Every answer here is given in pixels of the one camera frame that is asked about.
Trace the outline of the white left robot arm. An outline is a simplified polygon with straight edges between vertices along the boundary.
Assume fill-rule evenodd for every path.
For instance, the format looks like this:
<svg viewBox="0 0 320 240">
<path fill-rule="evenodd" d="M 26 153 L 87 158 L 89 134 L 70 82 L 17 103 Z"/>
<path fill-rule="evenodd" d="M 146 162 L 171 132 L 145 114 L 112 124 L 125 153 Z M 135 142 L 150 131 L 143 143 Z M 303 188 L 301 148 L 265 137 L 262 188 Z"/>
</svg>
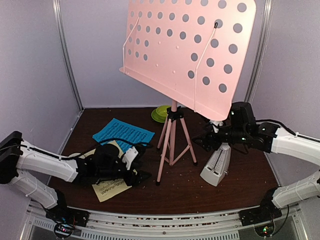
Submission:
<svg viewBox="0 0 320 240">
<path fill-rule="evenodd" d="M 130 142 L 122 138 L 107 138 L 88 151 L 63 156 L 36 147 L 13 131 L 0 143 L 0 183 L 15 185 L 26 197 L 40 203 L 61 222 L 72 218 L 64 194 L 48 187 L 31 172 L 52 176 L 65 182 L 90 186 L 121 179 L 137 186 L 151 175 L 139 170 L 140 158 L 152 145 Z"/>
</svg>

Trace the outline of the pink music stand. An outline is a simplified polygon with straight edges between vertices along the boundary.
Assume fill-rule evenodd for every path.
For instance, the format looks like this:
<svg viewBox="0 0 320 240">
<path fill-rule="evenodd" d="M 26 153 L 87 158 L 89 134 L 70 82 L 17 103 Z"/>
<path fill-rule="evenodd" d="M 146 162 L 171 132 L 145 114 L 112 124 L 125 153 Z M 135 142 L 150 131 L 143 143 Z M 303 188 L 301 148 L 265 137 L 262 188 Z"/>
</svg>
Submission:
<svg viewBox="0 0 320 240">
<path fill-rule="evenodd" d="M 120 71 L 174 106 L 224 121 L 256 10 L 253 0 L 131 0 Z"/>
</svg>

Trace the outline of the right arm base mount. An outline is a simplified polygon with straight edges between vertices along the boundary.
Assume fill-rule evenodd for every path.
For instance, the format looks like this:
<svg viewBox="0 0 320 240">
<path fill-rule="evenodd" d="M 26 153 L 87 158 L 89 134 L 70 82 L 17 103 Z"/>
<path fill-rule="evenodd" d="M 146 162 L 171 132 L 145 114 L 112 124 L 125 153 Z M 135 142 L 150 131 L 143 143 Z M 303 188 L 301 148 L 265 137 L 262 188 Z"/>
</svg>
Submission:
<svg viewBox="0 0 320 240">
<path fill-rule="evenodd" d="M 258 236 L 267 238 L 276 232 L 275 219 L 282 216 L 282 211 L 259 206 L 241 210 L 238 214 L 243 227 L 253 225 Z"/>
</svg>

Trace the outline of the blue sheet music page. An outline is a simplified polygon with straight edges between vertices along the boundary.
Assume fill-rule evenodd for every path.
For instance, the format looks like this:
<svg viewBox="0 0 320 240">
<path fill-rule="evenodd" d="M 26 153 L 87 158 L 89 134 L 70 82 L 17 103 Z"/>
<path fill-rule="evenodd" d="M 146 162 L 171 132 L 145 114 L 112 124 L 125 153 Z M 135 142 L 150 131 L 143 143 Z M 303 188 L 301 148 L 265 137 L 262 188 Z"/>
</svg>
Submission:
<svg viewBox="0 0 320 240">
<path fill-rule="evenodd" d="M 154 135 L 154 132 L 113 118 L 102 130 L 95 133 L 92 138 L 99 143 L 106 139 L 118 138 L 136 144 L 140 142 L 149 143 Z"/>
</svg>

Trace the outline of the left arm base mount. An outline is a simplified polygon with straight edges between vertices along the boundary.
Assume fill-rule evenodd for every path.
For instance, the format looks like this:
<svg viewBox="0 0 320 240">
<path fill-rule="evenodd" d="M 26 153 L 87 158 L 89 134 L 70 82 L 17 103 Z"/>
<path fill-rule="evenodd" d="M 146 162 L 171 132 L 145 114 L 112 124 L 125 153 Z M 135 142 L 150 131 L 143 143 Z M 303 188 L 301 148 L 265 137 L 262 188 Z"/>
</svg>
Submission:
<svg viewBox="0 0 320 240">
<path fill-rule="evenodd" d="M 46 208 L 44 211 L 45 217 L 55 223 L 53 233 L 59 239 L 70 237 L 76 227 L 86 227 L 90 216 L 88 211 L 73 208 L 67 208 L 66 212 Z"/>
</svg>

